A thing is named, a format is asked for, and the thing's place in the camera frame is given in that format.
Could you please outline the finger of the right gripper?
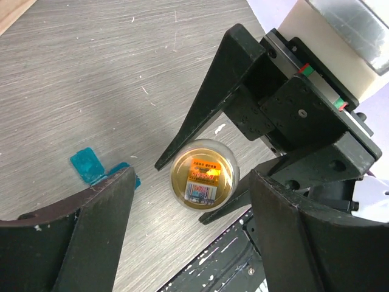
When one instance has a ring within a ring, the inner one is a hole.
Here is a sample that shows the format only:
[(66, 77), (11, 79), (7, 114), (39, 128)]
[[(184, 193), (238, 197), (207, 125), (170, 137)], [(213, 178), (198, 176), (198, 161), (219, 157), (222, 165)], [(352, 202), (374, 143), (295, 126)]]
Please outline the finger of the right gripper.
[(163, 169), (220, 113), (248, 140), (265, 137), (277, 153), (286, 153), (287, 139), (260, 110), (286, 81), (287, 77), (271, 61), (266, 48), (242, 24), (235, 24), (225, 32), (180, 130), (155, 168)]

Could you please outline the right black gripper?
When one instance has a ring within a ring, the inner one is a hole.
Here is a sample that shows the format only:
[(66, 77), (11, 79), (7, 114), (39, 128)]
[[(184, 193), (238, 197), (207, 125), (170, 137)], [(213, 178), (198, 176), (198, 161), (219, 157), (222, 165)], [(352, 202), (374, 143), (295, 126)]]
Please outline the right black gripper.
[(355, 112), (356, 98), (299, 39), (272, 29), (260, 41), (287, 81), (260, 110), (289, 143), (254, 170), (324, 205), (351, 213), (355, 182), (382, 156)]

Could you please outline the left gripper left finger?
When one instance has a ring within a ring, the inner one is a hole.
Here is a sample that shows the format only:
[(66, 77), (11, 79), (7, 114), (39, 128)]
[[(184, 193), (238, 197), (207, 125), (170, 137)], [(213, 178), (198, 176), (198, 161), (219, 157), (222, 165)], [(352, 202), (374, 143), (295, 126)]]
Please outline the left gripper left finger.
[(111, 291), (136, 174), (126, 167), (75, 195), (1, 221), (2, 291)]

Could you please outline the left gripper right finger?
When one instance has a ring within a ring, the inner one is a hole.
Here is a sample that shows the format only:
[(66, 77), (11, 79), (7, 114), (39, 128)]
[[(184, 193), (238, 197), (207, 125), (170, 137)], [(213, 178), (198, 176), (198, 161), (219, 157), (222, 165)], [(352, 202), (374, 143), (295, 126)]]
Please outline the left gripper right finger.
[(269, 291), (387, 291), (388, 225), (354, 217), (252, 170), (250, 197)]

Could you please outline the teal pill box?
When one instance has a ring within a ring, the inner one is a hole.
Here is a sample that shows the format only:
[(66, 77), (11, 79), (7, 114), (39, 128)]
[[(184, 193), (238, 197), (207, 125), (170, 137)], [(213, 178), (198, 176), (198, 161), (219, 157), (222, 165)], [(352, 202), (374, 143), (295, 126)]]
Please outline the teal pill box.
[(92, 148), (84, 148), (69, 158), (80, 178), (91, 189), (119, 171), (130, 167), (127, 162), (121, 162), (106, 171)]

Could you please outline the clear gold bottle lid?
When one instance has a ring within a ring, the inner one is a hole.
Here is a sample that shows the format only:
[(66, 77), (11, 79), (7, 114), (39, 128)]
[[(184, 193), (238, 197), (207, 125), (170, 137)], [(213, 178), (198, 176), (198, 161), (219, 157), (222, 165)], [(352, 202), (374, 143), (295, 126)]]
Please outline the clear gold bottle lid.
[(240, 170), (230, 150), (195, 147), (178, 154), (170, 178), (178, 202), (191, 210), (210, 212), (230, 199)]

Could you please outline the clear pill bottle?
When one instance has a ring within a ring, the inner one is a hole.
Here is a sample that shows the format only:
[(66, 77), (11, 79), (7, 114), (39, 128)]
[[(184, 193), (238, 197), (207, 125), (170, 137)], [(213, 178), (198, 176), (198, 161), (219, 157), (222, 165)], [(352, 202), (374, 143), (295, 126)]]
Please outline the clear pill bottle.
[(188, 183), (202, 190), (186, 190), (187, 200), (204, 199), (208, 204), (215, 204), (232, 196), (239, 183), (240, 170), (229, 147), (200, 139), (188, 146), (188, 157), (191, 159)]

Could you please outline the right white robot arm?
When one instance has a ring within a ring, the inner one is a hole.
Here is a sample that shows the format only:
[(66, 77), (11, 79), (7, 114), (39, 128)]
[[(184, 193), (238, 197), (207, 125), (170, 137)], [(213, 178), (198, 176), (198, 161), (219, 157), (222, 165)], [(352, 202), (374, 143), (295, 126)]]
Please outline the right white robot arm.
[(258, 170), (288, 189), (342, 212), (383, 221), (388, 184), (370, 173), (382, 156), (359, 101), (298, 36), (272, 29), (256, 40), (227, 30), (177, 135), (155, 167), (171, 165), (173, 196), (209, 224), (250, 203), (249, 178), (228, 147), (200, 139), (225, 114), (274, 158)]

